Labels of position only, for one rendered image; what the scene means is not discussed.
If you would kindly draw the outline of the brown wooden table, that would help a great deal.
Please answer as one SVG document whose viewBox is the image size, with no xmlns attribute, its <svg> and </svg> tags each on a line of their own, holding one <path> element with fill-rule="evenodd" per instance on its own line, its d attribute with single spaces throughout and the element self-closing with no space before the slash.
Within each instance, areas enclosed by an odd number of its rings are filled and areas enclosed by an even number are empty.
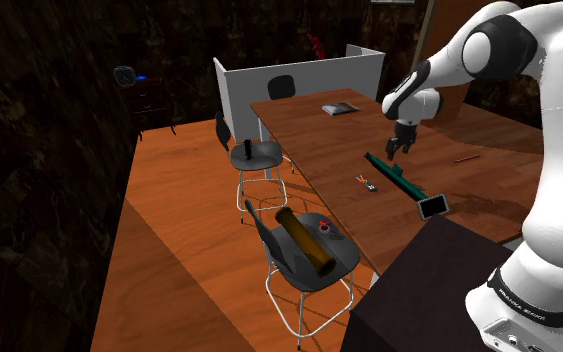
<svg viewBox="0 0 563 352">
<path fill-rule="evenodd" d="M 322 110 L 339 102 L 358 111 L 330 116 Z M 369 265 L 383 273 L 424 223 L 416 203 L 364 158 L 385 159 L 393 134 L 380 105 L 344 89 L 252 108 Z M 429 196 L 444 194 L 449 220 L 499 244 L 520 236 L 541 172 L 541 131 L 463 105 L 453 122 L 417 132 L 410 151 L 394 159 L 404 178 Z M 480 157 L 454 164 L 475 154 Z M 360 175 L 378 191 L 368 191 Z"/>
</svg>

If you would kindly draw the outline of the black chair white legs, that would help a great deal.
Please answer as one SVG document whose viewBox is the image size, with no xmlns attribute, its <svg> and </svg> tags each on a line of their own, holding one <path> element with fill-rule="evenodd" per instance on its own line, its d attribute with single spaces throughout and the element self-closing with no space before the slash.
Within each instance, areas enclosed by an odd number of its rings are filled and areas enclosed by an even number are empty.
<svg viewBox="0 0 563 352">
<path fill-rule="evenodd" d="M 267 85 L 271 100 L 285 99 L 296 94 L 294 78 L 291 75 L 280 75 L 272 78 Z"/>
<path fill-rule="evenodd" d="M 336 260 L 335 268 L 328 275 L 320 277 L 280 224 L 274 229 L 269 229 L 256 215 L 250 201 L 245 202 L 245 207 L 253 217 L 268 262 L 265 290 L 267 293 L 271 292 L 272 277 L 279 274 L 300 292 L 299 326 L 302 326 L 304 321 L 306 295 L 320 292 L 337 282 L 342 283 L 348 293 L 348 303 L 341 311 L 346 312 L 352 309 L 354 303 L 353 270 L 359 264 L 360 253 L 355 244 L 330 219 L 319 213 L 306 213 L 299 216 L 294 214 L 323 249 Z M 321 234 L 318 231 L 320 221 L 328 221 L 331 224 L 329 234 Z"/>
<path fill-rule="evenodd" d="M 236 208 L 240 212 L 241 221 L 244 220 L 244 213 L 246 212 L 246 209 L 243 208 L 244 184 L 264 182 L 264 179 L 245 180 L 245 172 L 268 170 L 272 168 L 276 170 L 277 177 L 272 178 L 272 181 L 276 181 L 278 184 L 282 203 L 271 207 L 258 208 L 258 211 L 274 210 L 286 206 L 288 200 L 287 190 L 284 181 L 280 178 L 279 172 L 279 166 L 285 160 L 285 157 L 282 155 L 281 146 L 277 142 L 272 141 L 252 142 L 253 158 L 251 160 L 247 160 L 243 143 L 236 144 L 234 147 L 229 148 L 228 143 L 232 138 L 232 133 L 224 119 L 222 110 L 219 110 L 215 114 L 214 120 L 217 138 L 220 144 L 224 147 L 225 154 L 230 160 L 232 166 L 239 172 L 239 182 L 236 190 Z"/>
</svg>

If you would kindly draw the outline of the dark chest of drawers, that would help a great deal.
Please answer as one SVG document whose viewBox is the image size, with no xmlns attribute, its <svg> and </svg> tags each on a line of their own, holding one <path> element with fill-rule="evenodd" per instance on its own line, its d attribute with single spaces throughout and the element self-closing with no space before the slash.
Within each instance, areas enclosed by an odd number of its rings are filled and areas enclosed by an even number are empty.
<svg viewBox="0 0 563 352">
<path fill-rule="evenodd" d="M 143 140 L 143 132 L 149 130 L 146 123 L 154 118 L 164 119 L 171 132 L 176 134 L 175 123 L 169 116 L 167 93 L 160 77 L 138 75 L 127 65 L 115 67 L 112 76 L 127 105 L 140 141 Z"/>
</svg>

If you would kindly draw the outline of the grey book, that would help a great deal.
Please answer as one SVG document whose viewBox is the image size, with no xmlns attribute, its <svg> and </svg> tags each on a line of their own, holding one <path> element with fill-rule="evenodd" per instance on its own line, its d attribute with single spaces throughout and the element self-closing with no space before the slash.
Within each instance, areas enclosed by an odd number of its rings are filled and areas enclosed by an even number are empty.
<svg viewBox="0 0 563 352">
<path fill-rule="evenodd" d="M 358 108 L 348 102 L 339 102 L 322 106 L 322 110 L 330 116 L 339 116 L 358 111 Z"/>
</svg>

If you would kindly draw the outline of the brown cylinder tube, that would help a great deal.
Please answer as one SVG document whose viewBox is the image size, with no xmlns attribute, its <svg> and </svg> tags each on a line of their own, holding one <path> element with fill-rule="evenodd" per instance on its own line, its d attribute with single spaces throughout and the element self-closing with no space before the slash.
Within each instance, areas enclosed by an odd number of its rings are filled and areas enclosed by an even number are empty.
<svg viewBox="0 0 563 352">
<path fill-rule="evenodd" d="M 323 249 L 289 207 L 280 208 L 275 219 L 303 252 L 318 276 L 328 275 L 335 268 L 336 260 Z"/>
</svg>

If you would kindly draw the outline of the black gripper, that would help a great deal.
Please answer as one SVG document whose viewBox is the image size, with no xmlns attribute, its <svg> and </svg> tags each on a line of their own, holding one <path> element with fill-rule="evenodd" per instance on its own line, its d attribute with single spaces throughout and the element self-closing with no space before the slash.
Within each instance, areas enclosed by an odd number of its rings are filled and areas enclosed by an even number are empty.
<svg viewBox="0 0 563 352">
<path fill-rule="evenodd" d="M 394 137 L 387 141 L 387 159 L 389 161 L 394 159 L 395 153 L 399 149 L 399 143 L 403 143 L 402 152 L 407 154 L 410 148 L 414 145 L 416 136 L 417 125 L 397 121 L 394 128 Z"/>
</svg>

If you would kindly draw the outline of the white partition screen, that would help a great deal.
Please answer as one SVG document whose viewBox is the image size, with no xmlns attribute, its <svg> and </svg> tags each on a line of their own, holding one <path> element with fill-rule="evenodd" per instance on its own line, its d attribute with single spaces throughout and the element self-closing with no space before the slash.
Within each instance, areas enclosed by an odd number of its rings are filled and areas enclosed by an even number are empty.
<svg viewBox="0 0 563 352">
<path fill-rule="evenodd" d="M 297 96 L 350 88 L 376 98 L 384 59 L 383 52 L 348 44 L 340 58 L 227 70 L 218 59 L 216 69 L 224 119 L 234 139 L 260 137 L 260 124 L 250 105 L 270 99 L 271 79 L 290 75 Z"/>
</svg>

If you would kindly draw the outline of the red branching figure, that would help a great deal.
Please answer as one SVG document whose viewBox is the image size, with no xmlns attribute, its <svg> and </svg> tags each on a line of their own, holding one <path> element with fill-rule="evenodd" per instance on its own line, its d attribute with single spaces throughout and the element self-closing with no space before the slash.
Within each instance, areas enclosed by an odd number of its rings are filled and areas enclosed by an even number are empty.
<svg viewBox="0 0 563 352">
<path fill-rule="evenodd" d="M 321 46 L 319 38 L 312 34 L 307 34 L 308 39 L 312 45 L 312 50 L 315 53 L 315 56 L 318 60 L 324 60 L 326 58 L 325 50 Z"/>
</svg>

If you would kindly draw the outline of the dark robot stand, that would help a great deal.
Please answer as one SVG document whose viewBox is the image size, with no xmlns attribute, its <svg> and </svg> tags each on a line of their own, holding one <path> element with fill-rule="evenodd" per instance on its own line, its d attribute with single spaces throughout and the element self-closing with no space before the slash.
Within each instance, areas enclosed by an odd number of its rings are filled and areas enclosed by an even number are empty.
<svg viewBox="0 0 563 352">
<path fill-rule="evenodd" d="M 511 251 L 433 216 L 350 313 L 340 352 L 563 352 L 563 230 Z"/>
</svg>

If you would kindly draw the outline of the brown door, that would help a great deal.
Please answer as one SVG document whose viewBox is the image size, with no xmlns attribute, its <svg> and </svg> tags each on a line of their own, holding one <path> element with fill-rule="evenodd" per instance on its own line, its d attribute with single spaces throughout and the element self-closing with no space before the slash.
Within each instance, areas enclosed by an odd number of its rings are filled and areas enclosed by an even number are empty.
<svg viewBox="0 0 563 352">
<path fill-rule="evenodd" d="M 459 28 L 487 3 L 487 0 L 428 0 L 411 70 L 444 47 Z M 439 88 L 444 99 L 442 108 L 435 118 L 424 120 L 423 124 L 436 127 L 453 122 L 468 89 L 469 83 Z"/>
</svg>

